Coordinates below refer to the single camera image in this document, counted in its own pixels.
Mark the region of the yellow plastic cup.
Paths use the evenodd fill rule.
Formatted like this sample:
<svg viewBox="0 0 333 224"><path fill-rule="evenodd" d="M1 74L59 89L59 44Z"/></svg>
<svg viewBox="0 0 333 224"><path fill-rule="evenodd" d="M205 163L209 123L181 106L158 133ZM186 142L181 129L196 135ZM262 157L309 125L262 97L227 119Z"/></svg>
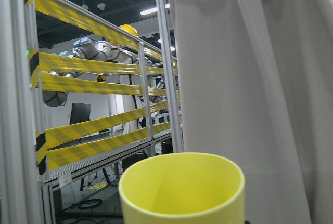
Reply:
<svg viewBox="0 0 333 224"><path fill-rule="evenodd" d="M233 161L173 153L136 162L119 183L125 223L244 223L245 177Z"/></svg>

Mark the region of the background robot arms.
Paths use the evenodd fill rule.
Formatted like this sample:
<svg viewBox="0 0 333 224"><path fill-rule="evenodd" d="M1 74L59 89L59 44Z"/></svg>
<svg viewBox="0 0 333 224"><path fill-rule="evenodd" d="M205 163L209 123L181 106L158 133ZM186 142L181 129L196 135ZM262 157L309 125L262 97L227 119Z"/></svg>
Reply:
<svg viewBox="0 0 333 224"><path fill-rule="evenodd" d="M119 74L128 75L128 84L132 85L132 75L138 75L140 68L137 53L122 48L122 45L97 41L95 44L88 37L83 37L73 44L72 52L63 51L59 54L50 54L46 57L45 72L54 76L77 78L83 73ZM166 89L165 76L162 68L154 67L153 62L144 57L147 69L148 86L157 89ZM157 76L155 85L152 78ZM50 107L57 107L67 101L67 92L43 90L43 102Z"/></svg>

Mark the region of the yellow hard hat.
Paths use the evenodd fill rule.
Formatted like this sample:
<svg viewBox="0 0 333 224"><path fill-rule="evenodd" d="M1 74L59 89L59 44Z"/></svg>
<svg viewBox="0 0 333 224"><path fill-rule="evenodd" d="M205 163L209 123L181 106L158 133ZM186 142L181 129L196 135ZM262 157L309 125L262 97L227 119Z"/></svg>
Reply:
<svg viewBox="0 0 333 224"><path fill-rule="evenodd" d="M120 29L124 30L125 32L127 32L128 34L134 36L134 37L138 37L138 32L137 30L132 27L130 24L123 24L119 26ZM120 43L116 42L115 40L111 40L109 42L111 45L121 45Z"/></svg>

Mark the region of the black monitor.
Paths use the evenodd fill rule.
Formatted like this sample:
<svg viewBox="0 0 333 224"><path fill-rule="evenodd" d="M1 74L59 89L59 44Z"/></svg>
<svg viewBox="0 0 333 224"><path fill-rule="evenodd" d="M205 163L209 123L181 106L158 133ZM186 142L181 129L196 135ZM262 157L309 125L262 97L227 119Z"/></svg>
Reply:
<svg viewBox="0 0 333 224"><path fill-rule="evenodd" d="M73 103L70 115L70 125L89 120L91 105L85 103Z"/></svg>

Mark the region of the white curtain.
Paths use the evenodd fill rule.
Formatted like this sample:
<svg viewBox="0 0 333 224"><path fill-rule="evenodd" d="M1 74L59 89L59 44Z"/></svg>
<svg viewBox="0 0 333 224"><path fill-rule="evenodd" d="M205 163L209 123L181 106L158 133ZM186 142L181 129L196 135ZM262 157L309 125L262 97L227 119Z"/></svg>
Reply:
<svg viewBox="0 0 333 224"><path fill-rule="evenodd" d="M246 179L251 223L332 223L332 0L170 0L184 148Z"/></svg>

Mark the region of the yellow striped safety barrier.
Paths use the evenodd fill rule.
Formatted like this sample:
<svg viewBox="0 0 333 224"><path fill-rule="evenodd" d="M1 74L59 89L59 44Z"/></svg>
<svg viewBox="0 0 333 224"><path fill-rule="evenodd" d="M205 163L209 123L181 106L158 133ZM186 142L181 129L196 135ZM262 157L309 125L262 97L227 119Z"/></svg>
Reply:
<svg viewBox="0 0 333 224"><path fill-rule="evenodd" d="M69 125L49 128L36 136L37 167L40 174L145 139L149 135L180 127L181 119L177 117L175 120L147 125L129 133L69 146L69 142L90 134L169 109L171 103L178 103L179 92L175 91L174 96L169 96L165 89L144 84L117 84L80 79L82 73L142 77L163 75L164 68L149 67L140 62L148 59L161 61L162 51L68 0L25 0L25 3L42 14L101 36L101 40L96 43L92 43L87 37L78 40L73 52L68 56L30 49L31 85L33 89L42 92L45 105L58 107L65 104L68 93L165 97L164 101L158 103L145 102L140 108L95 120L90 119L89 104L73 104Z"/></svg>

